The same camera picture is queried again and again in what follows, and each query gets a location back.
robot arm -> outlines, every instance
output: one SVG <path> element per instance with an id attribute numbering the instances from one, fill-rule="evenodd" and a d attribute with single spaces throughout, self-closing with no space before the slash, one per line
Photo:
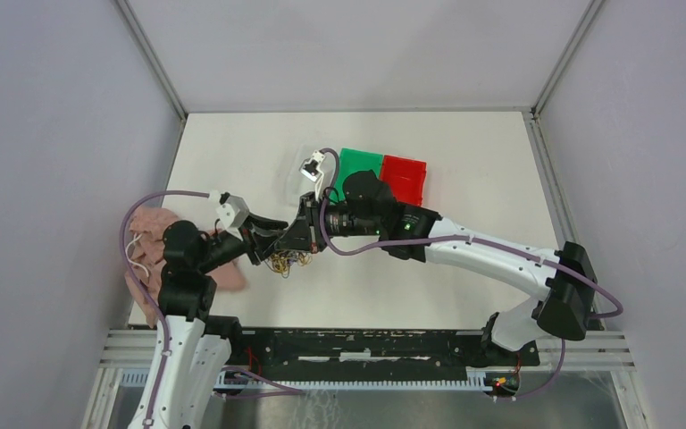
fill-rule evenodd
<path id="1" fill-rule="evenodd" d="M 319 170 L 323 158 L 311 159 L 316 164 L 302 166 L 305 175 L 324 183 L 330 175 Z M 224 193 L 210 199 L 219 203 L 225 231 L 210 236 L 188 221 L 166 230 L 159 307 L 169 330 L 158 326 L 150 374 L 161 374 L 148 377 L 131 429 L 200 426 L 213 382 L 240 335 L 237 319 L 208 315 L 216 285 L 206 274 L 244 254 L 259 265 L 275 252 L 322 252 L 332 246 L 331 237 L 378 236 L 379 247 L 393 257 L 468 269 L 530 296 L 487 322 L 481 347 L 489 362 L 543 336 L 585 338 L 595 291 L 545 263 L 564 265 L 595 282 L 579 245 L 533 248 L 469 230 L 437 212 L 396 201 L 373 172 L 350 175 L 343 183 L 345 201 L 333 206 L 325 200 L 325 188 L 317 188 L 301 196 L 291 225 L 251 214 L 242 198 Z"/>

white cable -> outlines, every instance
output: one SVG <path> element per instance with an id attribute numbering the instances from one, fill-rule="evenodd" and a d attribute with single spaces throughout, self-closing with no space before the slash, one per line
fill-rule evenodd
<path id="1" fill-rule="evenodd" d="M 314 197 L 319 200 L 321 195 L 322 195 L 322 182 L 324 181 L 324 172 L 320 174 L 320 178 L 317 180 L 317 182 L 314 184 Z"/>
<path id="2" fill-rule="evenodd" d="M 143 237 L 143 234 L 135 234 L 135 236 L 133 236 L 132 240 L 130 241 L 130 243 L 128 243 L 127 247 L 125 248 L 125 257 L 128 258 L 128 262 L 130 262 L 131 265 L 134 265 L 134 266 L 140 268 L 141 270 L 143 270 L 146 273 L 146 279 L 148 280 L 148 277 L 151 277 L 151 273 L 148 272 L 148 268 L 146 268 L 145 265 L 139 264 L 139 263 L 133 261 L 132 259 L 130 259 L 130 246 L 137 243 L 141 237 Z"/>

pink towel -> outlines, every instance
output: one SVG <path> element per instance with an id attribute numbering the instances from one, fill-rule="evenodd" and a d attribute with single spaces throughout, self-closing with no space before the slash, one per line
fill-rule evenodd
<path id="1" fill-rule="evenodd" d="M 140 234 L 140 239 L 131 251 L 130 259 L 145 266 L 151 275 L 146 276 L 141 268 L 134 265 L 133 272 L 148 288 L 148 293 L 154 299 L 158 298 L 159 290 L 162 288 L 162 268 L 165 264 L 162 236 L 164 230 L 178 220 L 179 217 L 166 208 L 141 206 L 133 213 L 130 221 L 130 232 L 133 236 Z M 217 283 L 217 291 L 242 290 L 246 287 L 246 278 L 243 277 L 235 261 L 232 264 L 220 266 L 210 272 L 209 275 Z M 125 273 L 125 282 L 133 299 L 143 310 L 143 314 L 146 315 L 146 322 L 153 328 L 156 326 L 156 312 L 143 298 L 143 294 L 130 278 L 130 273 Z"/>

gray wall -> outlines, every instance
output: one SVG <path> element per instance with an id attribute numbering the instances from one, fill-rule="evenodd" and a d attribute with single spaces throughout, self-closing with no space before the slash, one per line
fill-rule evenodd
<path id="1" fill-rule="evenodd" d="M 608 2 L 542 127 L 653 423 L 686 427 L 686 2 Z"/>
<path id="2" fill-rule="evenodd" d="M 190 112 L 529 106 L 589 0 L 130 0 Z"/>
<path id="3" fill-rule="evenodd" d="M 178 121 L 111 1 L 0 2 L 0 427 L 78 427 Z"/>

enclosure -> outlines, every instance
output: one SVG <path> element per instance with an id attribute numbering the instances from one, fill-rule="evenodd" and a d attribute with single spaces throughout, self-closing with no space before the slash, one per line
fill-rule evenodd
<path id="1" fill-rule="evenodd" d="M 686 3 L 40 0 L 0 2 L 0 427 L 127 427 L 156 332 L 124 285 L 124 212 L 219 189 L 291 220 L 299 154 L 320 147 L 424 161 L 422 205 L 476 231 L 582 244 L 624 314 L 568 341 L 545 392 L 494 403 L 476 381 L 510 367 L 464 366 L 451 341 L 519 290 L 385 252 L 288 279 L 240 259 L 248 287 L 211 313 L 247 332 L 451 347 L 397 384 L 214 397 L 204 426 L 686 426 Z M 159 204 L 214 227 L 205 200 Z M 521 392 L 562 353 L 534 347 Z"/>

